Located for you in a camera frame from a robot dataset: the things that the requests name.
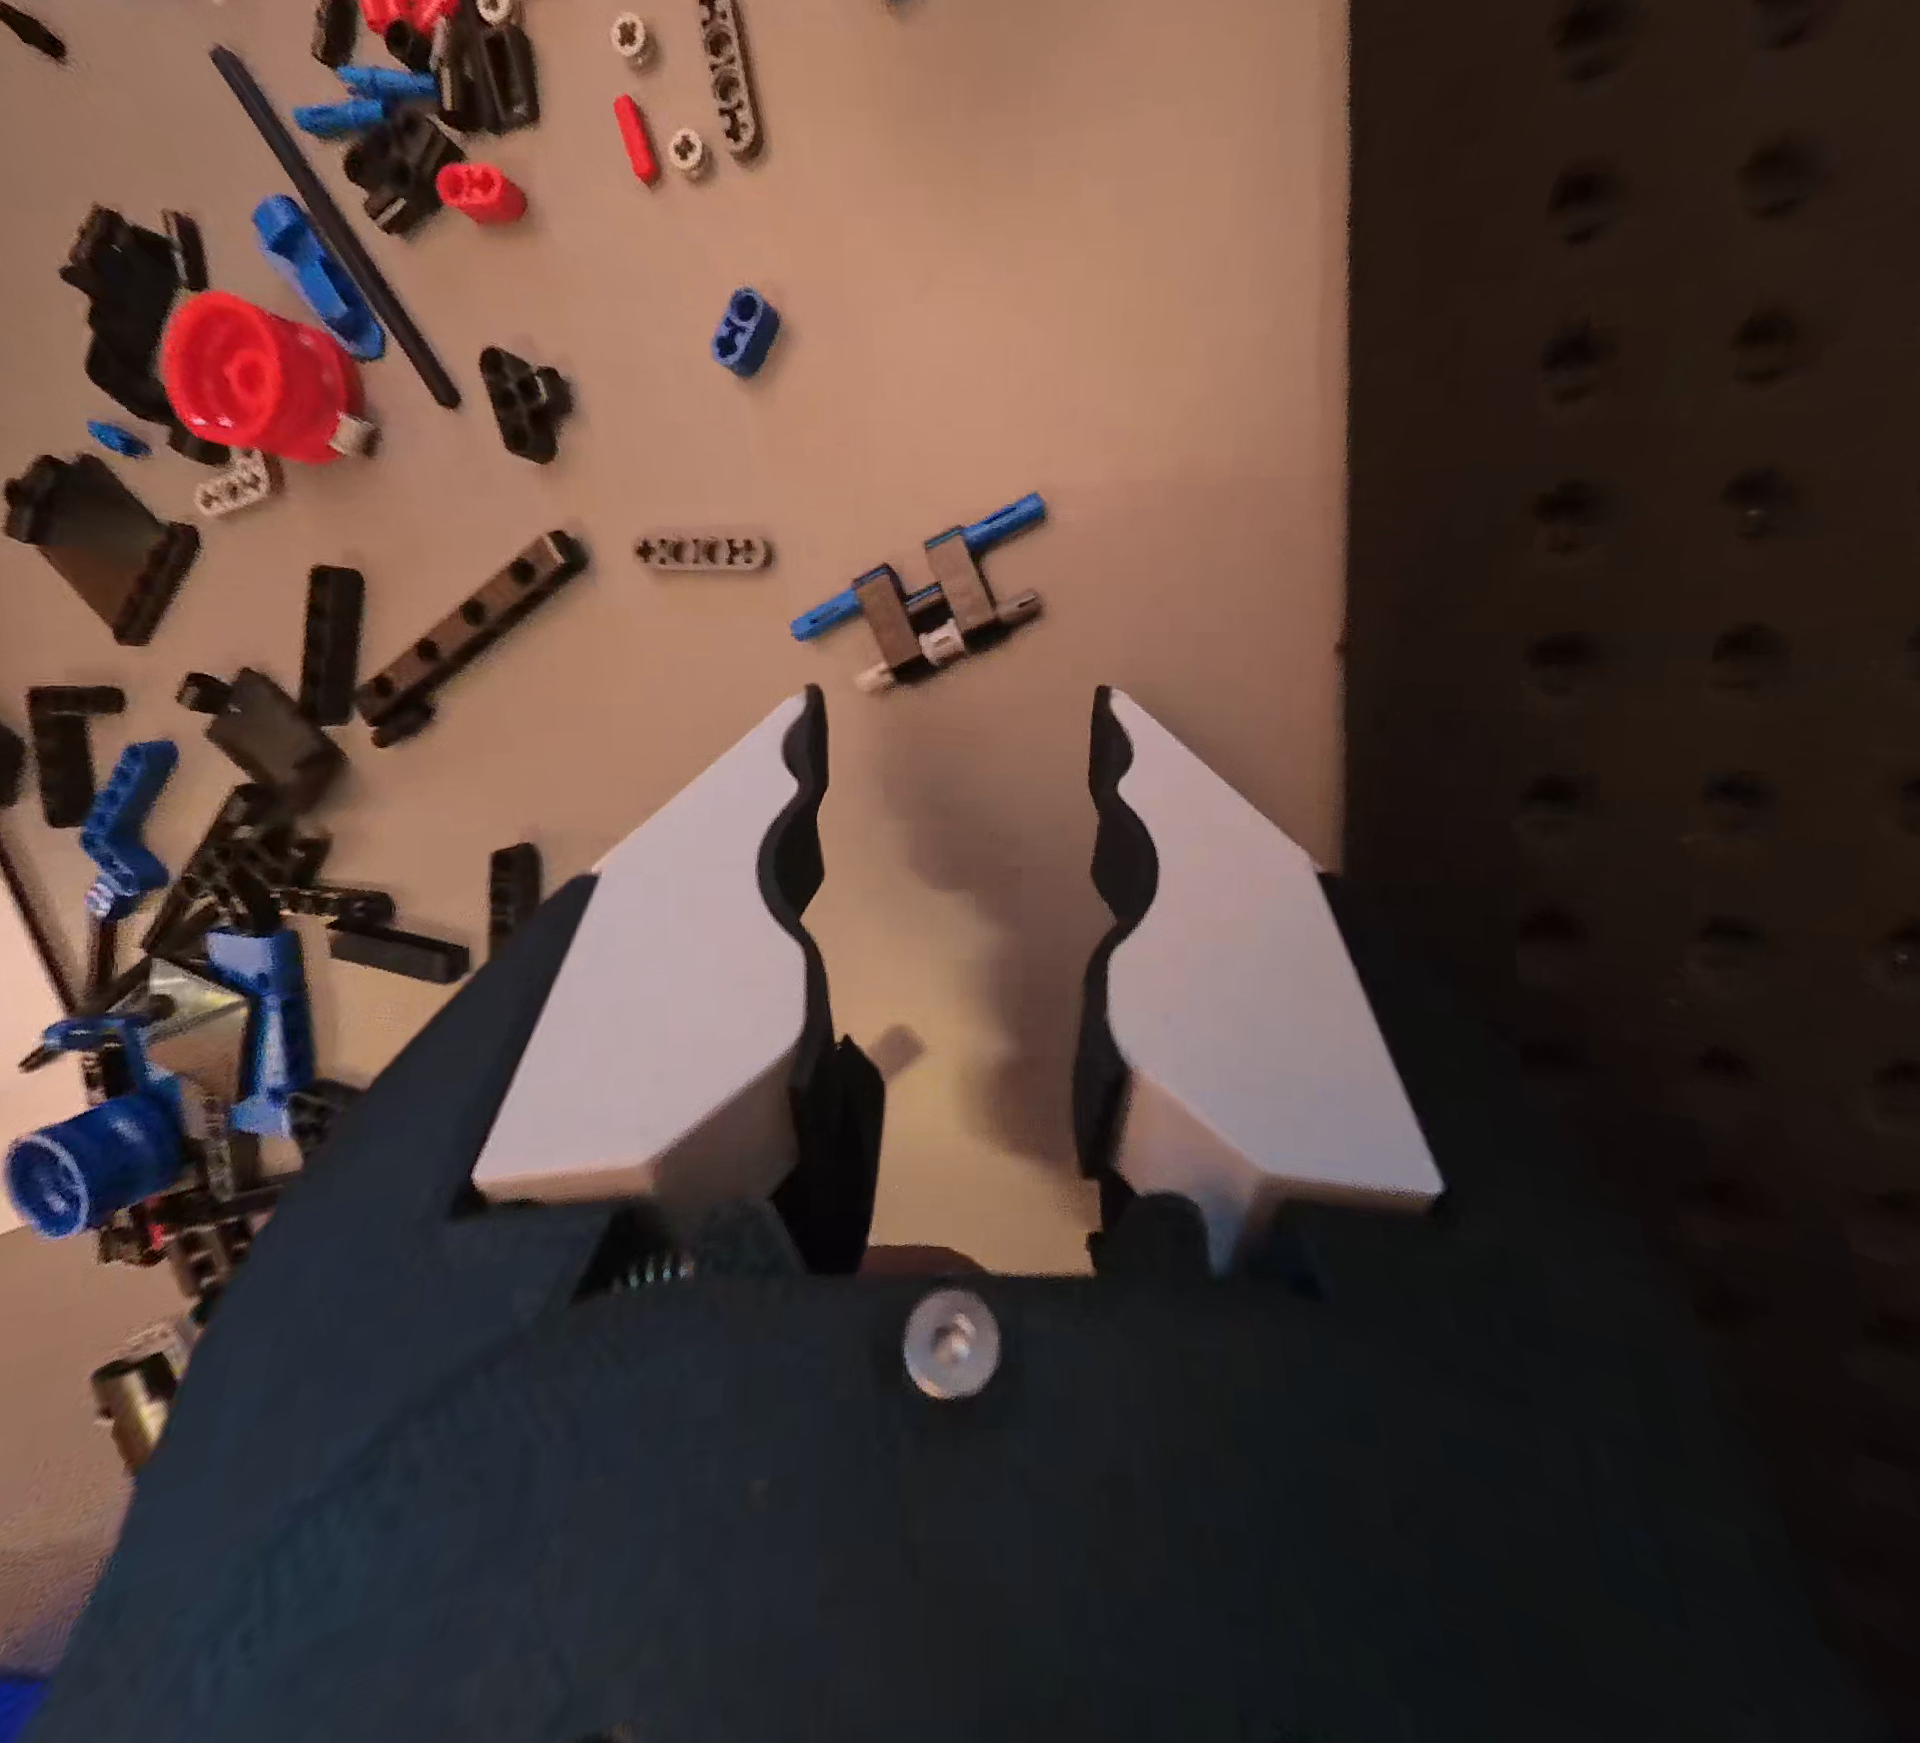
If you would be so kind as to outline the black flat plate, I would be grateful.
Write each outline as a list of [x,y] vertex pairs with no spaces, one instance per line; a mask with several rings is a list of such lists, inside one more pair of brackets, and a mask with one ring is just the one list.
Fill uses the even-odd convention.
[[330,923],[328,951],[338,963],[370,967],[426,985],[454,985],[471,972],[471,951],[454,939],[390,923]]

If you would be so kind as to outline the red wheel rim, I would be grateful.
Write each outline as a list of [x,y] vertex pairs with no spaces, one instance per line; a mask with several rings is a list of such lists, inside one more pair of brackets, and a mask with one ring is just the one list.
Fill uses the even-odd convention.
[[307,466],[341,460],[366,406],[357,364],[324,328],[230,291],[171,309],[158,373],[189,433]]

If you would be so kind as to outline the blue long pin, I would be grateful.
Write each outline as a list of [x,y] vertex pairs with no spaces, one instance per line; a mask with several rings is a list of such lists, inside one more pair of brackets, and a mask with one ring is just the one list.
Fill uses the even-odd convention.
[[[1023,537],[1024,532],[1039,527],[1045,523],[1045,518],[1047,518],[1045,497],[1038,494],[1038,491],[1030,491],[1024,497],[1016,497],[1009,505],[1001,505],[1001,506],[992,510],[989,515],[984,515],[979,520],[970,520],[970,523],[962,523],[962,524],[947,524],[944,529],[952,529],[952,527],[962,527],[965,529],[965,537],[972,546],[979,567],[984,572],[985,556],[992,556],[998,546],[1006,546],[1009,539]],[[947,604],[942,599],[942,587],[936,585],[935,574],[929,572],[927,556],[924,556],[924,568],[927,568],[927,574],[924,574],[922,585],[902,582],[903,588],[907,588],[907,601],[908,601],[908,613],[911,613],[911,621],[915,621],[916,630],[936,627],[939,623],[947,621]],[[852,623],[866,623],[863,615],[859,615],[859,610],[858,610],[858,599],[852,595],[852,582],[859,578],[863,574],[866,572],[859,572],[858,576],[852,576],[831,596],[827,596],[827,599],[805,606],[795,617],[790,617],[790,623],[788,623],[790,639],[795,644],[808,645],[808,644],[815,644],[815,640],[831,635],[839,627],[846,627]],[[989,576],[985,576],[985,585],[992,587],[992,592],[993,592],[993,596],[997,596],[998,604],[1016,596],[1016,595],[1014,596],[998,596],[997,588],[993,588],[993,585],[989,582]]]

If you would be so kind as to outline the grey black long pin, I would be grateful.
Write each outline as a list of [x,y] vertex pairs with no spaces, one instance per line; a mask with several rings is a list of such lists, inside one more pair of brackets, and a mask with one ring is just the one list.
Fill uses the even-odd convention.
[[1014,599],[997,604],[997,615],[975,627],[962,627],[954,621],[944,621],[936,627],[916,633],[916,653],[902,666],[886,660],[859,672],[854,688],[863,694],[879,698],[898,688],[924,682],[935,672],[952,666],[954,660],[989,651],[1014,635],[1019,627],[1038,623],[1045,613],[1045,601],[1038,592],[1023,592]]

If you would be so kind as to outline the black tee connector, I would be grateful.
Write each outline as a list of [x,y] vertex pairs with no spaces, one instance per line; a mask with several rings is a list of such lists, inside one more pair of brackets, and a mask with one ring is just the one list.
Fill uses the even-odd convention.
[[549,362],[531,362],[503,345],[485,345],[478,380],[503,448],[536,466],[553,462],[565,418],[574,411],[574,393],[565,373]]

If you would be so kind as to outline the long black axle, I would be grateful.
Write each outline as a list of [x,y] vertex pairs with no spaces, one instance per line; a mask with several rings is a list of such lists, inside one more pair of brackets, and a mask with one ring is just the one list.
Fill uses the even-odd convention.
[[464,393],[454,380],[454,373],[440,361],[433,343],[423,335],[387,273],[360,242],[357,232],[348,220],[341,203],[333,198],[323,173],[308,161],[303,146],[297,140],[289,122],[283,122],[272,97],[266,95],[249,66],[227,46],[211,46],[209,62],[227,81],[236,103],[244,108],[248,121],[261,133],[275,161],[283,166],[294,189],[298,192],[317,236],[333,250],[341,268],[356,279],[374,315],[383,323],[399,352],[419,376],[423,385],[446,411],[455,411],[464,404]]

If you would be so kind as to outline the medium black axle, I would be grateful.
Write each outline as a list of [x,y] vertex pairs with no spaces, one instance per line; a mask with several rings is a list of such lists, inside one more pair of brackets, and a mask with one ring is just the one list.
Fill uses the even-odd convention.
[[7,834],[7,827],[2,827],[2,878],[6,890],[14,897],[14,910],[27,928],[27,937],[36,951],[36,959],[41,963],[41,969],[46,972],[49,985],[60,996],[61,1011],[79,1011],[82,985],[76,975],[73,950],[68,946],[60,927],[51,922],[30,870],[21,863],[18,845]]

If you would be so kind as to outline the grey desk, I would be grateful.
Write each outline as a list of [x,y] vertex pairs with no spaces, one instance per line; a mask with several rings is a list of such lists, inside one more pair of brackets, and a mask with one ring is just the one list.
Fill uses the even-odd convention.
[[[1337,827],[1343,453],[1343,0],[737,0],[763,155],[724,146],[698,0],[538,0],[541,126],[500,155],[532,212],[374,238],[459,371],[464,411],[377,362],[370,460],[287,469],[207,527],[145,648],[6,543],[6,715],[33,682],[115,682],[108,767],[180,735],[158,836],[180,856],[235,767],[176,706],[185,668],[294,685],[307,568],[368,576],[363,658],[565,527],[590,572],[450,685],[438,722],[344,734],[333,864],[485,951],[491,846],[590,866],[767,709],[819,682],[827,883],[805,917],[833,1025],[889,1072],[879,1237],[1078,1272],[1068,1062],[1105,909],[1090,884],[1091,693],[1111,682],[1319,855]],[[611,21],[639,12],[630,72]],[[660,160],[643,188],[612,97]],[[713,151],[700,179],[675,129]],[[734,288],[779,312],[763,373],[710,354]],[[513,457],[485,345],[565,373],[549,466]],[[863,623],[790,617],[1038,491],[998,596],[1045,613],[870,698]],[[660,529],[770,537],[749,576],[662,576]]]

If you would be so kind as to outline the black curved panel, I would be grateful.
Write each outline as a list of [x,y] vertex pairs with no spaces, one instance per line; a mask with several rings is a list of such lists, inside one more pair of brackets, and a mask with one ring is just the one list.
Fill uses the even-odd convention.
[[90,1375],[96,1417],[108,1429],[113,1450],[128,1474],[151,1459],[189,1372],[195,1326],[172,1317],[128,1338]]

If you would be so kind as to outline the black square panel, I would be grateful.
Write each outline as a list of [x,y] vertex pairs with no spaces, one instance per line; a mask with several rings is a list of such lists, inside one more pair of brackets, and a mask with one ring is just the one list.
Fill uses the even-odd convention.
[[244,1093],[253,998],[207,967],[150,957],[133,1008],[148,1018],[148,1061],[231,1106]]
[[6,536],[30,546],[118,645],[150,645],[200,554],[200,529],[160,520],[96,456],[30,460],[6,480]]
[[348,756],[338,740],[253,666],[230,680],[185,672],[178,702],[207,717],[207,738],[290,815],[315,810],[344,771]]

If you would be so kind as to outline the blue wheel rim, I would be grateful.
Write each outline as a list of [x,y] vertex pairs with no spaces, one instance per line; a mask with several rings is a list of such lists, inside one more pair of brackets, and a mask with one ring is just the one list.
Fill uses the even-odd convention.
[[15,1138],[6,1151],[6,1192],[23,1224],[61,1240],[166,1195],[182,1165],[180,1102],[140,1088]]

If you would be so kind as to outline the black three-hole connector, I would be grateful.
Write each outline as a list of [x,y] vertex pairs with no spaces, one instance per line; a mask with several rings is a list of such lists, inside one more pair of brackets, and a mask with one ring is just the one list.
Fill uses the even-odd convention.
[[140,950],[182,959],[211,928],[272,932],[287,896],[319,881],[330,850],[333,834],[290,810],[270,784],[231,788],[163,890]]

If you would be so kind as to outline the black rectangular frame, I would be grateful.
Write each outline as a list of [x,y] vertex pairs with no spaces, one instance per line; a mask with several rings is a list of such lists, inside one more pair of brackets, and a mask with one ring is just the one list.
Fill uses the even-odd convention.
[[290,1099],[290,1135],[236,1129],[230,1106],[191,1099],[180,1175],[108,1218],[90,1237],[97,1262],[168,1266],[189,1303],[220,1298],[294,1179],[363,1093],[317,1078]]

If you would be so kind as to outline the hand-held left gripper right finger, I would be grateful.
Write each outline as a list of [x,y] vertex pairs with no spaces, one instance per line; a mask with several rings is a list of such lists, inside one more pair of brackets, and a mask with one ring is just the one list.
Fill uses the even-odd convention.
[[1090,794],[1109,927],[1075,1036],[1084,1174],[1194,1209],[1211,1272],[1247,1266],[1301,1201],[1440,1201],[1311,850],[1115,685],[1091,702]]

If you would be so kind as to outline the blue curved panel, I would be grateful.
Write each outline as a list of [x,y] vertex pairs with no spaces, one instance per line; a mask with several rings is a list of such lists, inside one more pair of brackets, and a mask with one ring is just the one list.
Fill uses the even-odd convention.
[[390,339],[381,318],[294,194],[266,194],[253,207],[253,236],[262,260],[351,361],[383,361]]

